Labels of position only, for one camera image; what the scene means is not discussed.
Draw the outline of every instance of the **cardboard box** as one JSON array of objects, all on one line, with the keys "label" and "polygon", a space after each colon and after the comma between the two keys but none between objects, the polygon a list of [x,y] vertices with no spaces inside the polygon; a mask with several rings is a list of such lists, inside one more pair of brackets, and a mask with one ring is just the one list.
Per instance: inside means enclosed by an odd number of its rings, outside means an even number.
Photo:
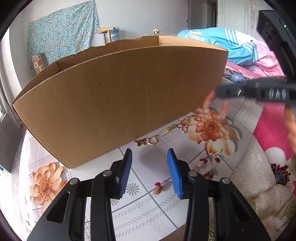
[{"label": "cardboard box", "polygon": [[53,62],[13,108],[56,159],[75,167],[201,106],[228,52],[173,36],[91,47]]}]

